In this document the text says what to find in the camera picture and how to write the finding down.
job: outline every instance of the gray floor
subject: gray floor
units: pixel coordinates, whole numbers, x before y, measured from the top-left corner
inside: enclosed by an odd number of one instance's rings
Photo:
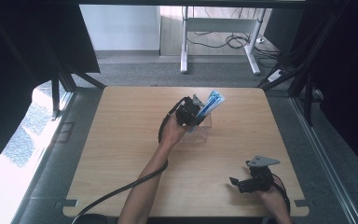
[[[190,57],[188,75],[180,74],[177,57],[153,54],[134,57],[107,52],[100,53],[98,60],[102,73],[90,75],[113,86],[253,87],[269,70],[262,68],[261,76],[255,77],[245,58],[234,56]],[[82,79],[75,78],[79,86],[75,97],[62,118],[62,127],[42,160],[13,223],[71,222],[71,218],[62,214],[62,206],[103,93]],[[307,217],[294,217],[294,220],[296,223],[350,223],[315,153],[307,126],[301,122],[293,99],[286,95],[288,85],[283,83],[268,91],[267,96],[310,207]],[[313,105],[312,121],[312,129],[317,133],[358,212],[357,158],[325,119],[318,103]]]

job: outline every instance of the wall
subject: wall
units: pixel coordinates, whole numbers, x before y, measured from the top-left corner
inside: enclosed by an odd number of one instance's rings
[[[159,7],[81,5],[95,50],[159,50]]]

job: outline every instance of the desk leg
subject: desk leg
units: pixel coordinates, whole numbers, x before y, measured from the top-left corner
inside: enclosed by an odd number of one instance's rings
[[[182,53],[180,57],[180,72],[187,72],[187,10],[188,7],[185,7],[185,13],[183,17],[183,43],[182,43]]]
[[[255,41],[257,40],[258,33],[260,32],[261,24],[263,24],[263,18],[265,13],[266,13],[266,9],[261,8],[260,13],[258,14],[254,31],[252,33],[251,43],[249,43],[249,45],[244,47],[246,55],[248,56],[249,63],[251,64],[252,70],[255,75],[260,74],[260,69],[258,68],[257,62],[255,61],[255,56],[253,55],[253,49],[255,47]]]

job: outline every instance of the wooden tabletop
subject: wooden tabletop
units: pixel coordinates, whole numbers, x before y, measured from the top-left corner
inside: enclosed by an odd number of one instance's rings
[[[271,165],[287,189],[292,216],[306,216],[296,173],[287,155],[265,93],[246,88],[107,87],[103,91],[64,207],[74,217],[104,194],[141,173],[156,147],[166,113],[184,96],[206,101],[217,90],[226,100],[212,113],[206,142],[179,143],[169,157],[151,217],[264,217],[269,213],[256,195],[240,194],[229,177],[251,178],[245,161],[256,155],[281,161]],[[92,208],[90,213],[118,217],[129,191]]]

